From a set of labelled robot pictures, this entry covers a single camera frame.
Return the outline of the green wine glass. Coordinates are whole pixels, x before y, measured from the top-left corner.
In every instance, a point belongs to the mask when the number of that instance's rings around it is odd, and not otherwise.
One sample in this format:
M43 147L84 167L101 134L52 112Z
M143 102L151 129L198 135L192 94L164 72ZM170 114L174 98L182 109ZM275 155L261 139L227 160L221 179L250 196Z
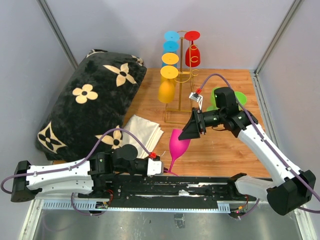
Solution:
M244 93L240 91L235 91L234 94L237 99L238 109L242 111L243 110L242 106L244 107L247 103L247 97Z
M215 95L215 90L219 89L219 87L215 87L211 91L211 96L210 96L210 103L211 105L206 109L207 111L212 111L212 110L217 110L218 107L216 105L216 95Z

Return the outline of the magenta wine glass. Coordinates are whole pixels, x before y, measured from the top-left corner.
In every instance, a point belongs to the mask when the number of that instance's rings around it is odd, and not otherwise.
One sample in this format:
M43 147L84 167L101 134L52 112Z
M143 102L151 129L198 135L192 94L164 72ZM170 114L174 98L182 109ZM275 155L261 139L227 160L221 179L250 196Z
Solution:
M179 136L181 133L181 129L174 128L171 132L169 140L169 152L171 156L171 163L167 172L171 174L173 174L172 168L174 166L175 161L187 151L191 142L190 139L179 140Z

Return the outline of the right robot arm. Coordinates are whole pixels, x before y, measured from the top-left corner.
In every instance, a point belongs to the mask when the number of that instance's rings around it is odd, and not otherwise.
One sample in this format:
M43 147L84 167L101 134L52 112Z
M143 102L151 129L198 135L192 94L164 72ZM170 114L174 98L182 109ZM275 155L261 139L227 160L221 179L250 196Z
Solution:
M250 112L239 109L231 88L217 88L214 95L218 109L203 112L193 108L179 140L198 139L208 127L223 125L225 130L249 147L271 176L268 181L238 173L227 181L227 196L238 200L249 195L267 201L281 216L309 202L316 182L312 171L302 171L279 150L258 120Z

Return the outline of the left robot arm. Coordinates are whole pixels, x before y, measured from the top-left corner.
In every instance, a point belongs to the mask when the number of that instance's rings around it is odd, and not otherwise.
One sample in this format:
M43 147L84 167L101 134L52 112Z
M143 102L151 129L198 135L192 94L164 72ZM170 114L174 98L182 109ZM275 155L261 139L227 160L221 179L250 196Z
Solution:
M138 158L131 144L108 152L99 152L89 159L58 165L36 166L27 160L18 163L14 172L11 201L28 202L36 197L55 194L93 194L101 198L107 193L107 181L117 173L153 176L151 158Z

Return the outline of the front yellow wine glass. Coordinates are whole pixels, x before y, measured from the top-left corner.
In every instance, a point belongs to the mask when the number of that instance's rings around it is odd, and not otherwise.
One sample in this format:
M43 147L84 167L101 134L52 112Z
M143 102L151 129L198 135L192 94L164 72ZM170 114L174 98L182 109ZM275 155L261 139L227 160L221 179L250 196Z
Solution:
M158 100L164 104L171 103L175 97L175 82L179 71L172 65L161 68L161 84L158 90Z

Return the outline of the yellow wine glass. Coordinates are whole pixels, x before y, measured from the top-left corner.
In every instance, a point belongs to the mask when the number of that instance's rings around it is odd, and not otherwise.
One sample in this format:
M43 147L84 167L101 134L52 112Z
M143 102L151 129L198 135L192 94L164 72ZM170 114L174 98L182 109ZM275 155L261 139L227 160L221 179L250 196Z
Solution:
M158 90L158 100L164 104L171 103L175 97L175 82L179 71L172 65L161 68L161 84Z
M160 69L161 77L164 80L175 79L179 74L179 70L177 68L177 63L179 61L178 55L172 52L167 52L162 55L161 60L162 60L162 68Z

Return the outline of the rear yellow wine glass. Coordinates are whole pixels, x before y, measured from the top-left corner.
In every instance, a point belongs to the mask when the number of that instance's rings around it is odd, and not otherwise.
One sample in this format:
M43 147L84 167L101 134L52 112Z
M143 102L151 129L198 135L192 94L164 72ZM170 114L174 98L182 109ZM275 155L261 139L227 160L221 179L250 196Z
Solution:
M177 63L179 61L178 55L172 52L167 52L162 55L161 60L162 60L162 68L160 69L161 77L164 80L175 79L179 74L179 70L177 68Z

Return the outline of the front blue wine glass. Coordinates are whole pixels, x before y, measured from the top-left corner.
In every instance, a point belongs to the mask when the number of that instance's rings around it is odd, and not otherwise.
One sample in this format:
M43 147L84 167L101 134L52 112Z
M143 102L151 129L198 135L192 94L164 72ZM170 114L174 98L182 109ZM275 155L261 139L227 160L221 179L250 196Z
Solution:
M163 44L163 53L162 53L162 67L170 65L177 67L179 62L179 56L177 55L177 50L179 44L173 41L167 41Z

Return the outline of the blue wine glass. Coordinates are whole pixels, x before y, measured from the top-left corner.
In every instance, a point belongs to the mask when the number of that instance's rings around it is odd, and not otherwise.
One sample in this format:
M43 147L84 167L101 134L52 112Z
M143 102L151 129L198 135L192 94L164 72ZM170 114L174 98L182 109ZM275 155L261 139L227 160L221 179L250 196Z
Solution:
M177 42L180 39L178 32L170 30L164 34L164 39L166 42Z
M162 53L162 67L170 65L177 67L179 62L179 56L177 55L177 50L179 44L173 41L167 41L163 44L163 53Z

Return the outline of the red wine glass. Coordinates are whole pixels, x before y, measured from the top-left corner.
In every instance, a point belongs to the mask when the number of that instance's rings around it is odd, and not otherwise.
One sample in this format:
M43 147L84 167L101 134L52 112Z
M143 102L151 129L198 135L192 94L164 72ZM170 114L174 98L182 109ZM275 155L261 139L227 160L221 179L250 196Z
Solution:
M184 39L189 41L189 47L185 53L185 65L190 68L196 68L201 63L201 53L197 45L194 43L195 40L200 38L201 34L196 31L188 31L184 35Z

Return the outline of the rear blue wine glass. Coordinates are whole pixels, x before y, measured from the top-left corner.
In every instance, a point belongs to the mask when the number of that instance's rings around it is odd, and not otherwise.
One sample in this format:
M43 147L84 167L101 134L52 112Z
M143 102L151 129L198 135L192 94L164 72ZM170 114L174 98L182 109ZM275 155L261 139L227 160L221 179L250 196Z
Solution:
M166 42L177 42L180 39L178 32L170 30L164 34L164 39Z

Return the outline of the folded white cloth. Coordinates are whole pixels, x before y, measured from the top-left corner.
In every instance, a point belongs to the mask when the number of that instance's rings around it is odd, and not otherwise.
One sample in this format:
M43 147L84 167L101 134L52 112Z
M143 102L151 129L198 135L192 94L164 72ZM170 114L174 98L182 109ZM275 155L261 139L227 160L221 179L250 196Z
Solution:
M149 152L154 151L164 133L164 131L161 130L159 123L150 121L135 114L128 120L124 129L135 135ZM148 156L145 150L132 136L126 132L123 132L122 136L122 145L131 144L135 146L138 151L138 158L144 159Z

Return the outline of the black floral plush pillow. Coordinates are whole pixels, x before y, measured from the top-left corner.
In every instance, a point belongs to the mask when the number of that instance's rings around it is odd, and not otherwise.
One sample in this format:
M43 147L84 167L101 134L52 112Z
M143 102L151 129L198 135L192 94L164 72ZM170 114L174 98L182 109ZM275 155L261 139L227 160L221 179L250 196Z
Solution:
M92 49L40 127L36 148L49 161L73 162L121 147L124 118L146 72L140 57Z

